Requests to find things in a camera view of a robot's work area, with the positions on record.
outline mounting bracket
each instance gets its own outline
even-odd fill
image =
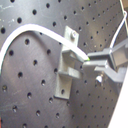
[[[78,45],[79,34],[66,26],[64,37]],[[69,48],[62,46],[58,74],[56,79],[55,97],[69,99],[72,79],[82,79],[83,74],[74,69],[75,60],[81,61]]]

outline gray pegboard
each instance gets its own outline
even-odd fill
[[[1,0],[0,47],[13,30],[34,23],[62,36],[67,25],[79,33],[80,49],[101,51],[122,18],[119,0]],[[125,38],[124,26],[116,42]],[[37,32],[13,41],[0,77],[2,128],[107,127],[118,97],[112,81],[97,87],[85,74],[73,80],[70,100],[54,98],[60,51],[59,42]],[[81,65],[76,62],[75,69],[82,72]]]

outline screw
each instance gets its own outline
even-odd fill
[[[102,83],[103,83],[102,76],[97,76],[96,77],[96,85],[102,86]]]
[[[73,31],[71,32],[71,38],[72,38],[72,39],[75,39],[75,38],[76,38],[76,31],[73,30]]]

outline white cable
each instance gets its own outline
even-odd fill
[[[16,30],[14,30],[9,37],[6,39],[6,41],[4,42],[1,51],[0,51],[0,75],[1,75],[1,70],[2,70],[2,65],[3,65],[3,61],[4,61],[4,57],[6,55],[6,52],[9,48],[9,46],[11,45],[12,41],[21,33],[26,32],[26,31],[37,31],[37,32],[41,32],[44,35],[47,35],[49,37],[51,37],[52,39],[61,42],[63,45],[65,45],[66,47],[70,48],[76,55],[78,55],[81,59],[83,59],[83,61],[85,60],[89,60],[88,56],[82,51],[80,50],[78,47],[76,47],[74,44],[72,44],[70,41],[68,41],[67,39],[65,39],[64,37],[56,34],[55,32],[39,26],[39,25],[35,25],[35,24],[27,24],[27,25],[23,25],[19,28],[17,28]]]
[[[117,38],[117,36],[118,36],[118,34],[119,34],[119,32],[120,32],[125,20],[126,20],[126,18],[127,18],[127,12],[124,11],[124,18],[123,18],[122,22],[120,23],[118,29],[116,30],[116,33],[113,36],[113,39],[112,39],[111,44],[110,44],[110,48],[113,48],[113,46],[115,44],[115,41],[116,41],[116,38]]]

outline perforated panel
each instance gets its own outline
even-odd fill
[[[108,47],[123,18],[119,0],[1,0],[0,47],[9,34],[27,23],[63,36],[76,30],[84,52]],[[126,38],[123,26],[117,38]],[[42,33],[26,32],[8,49],[0,77],[2,128],[106,128],[118,92],[112,81],[95,86],[95,78],[73,80],[70,99],[54,98],[61,44]],[[82,71],[81,63],[75,69]]]

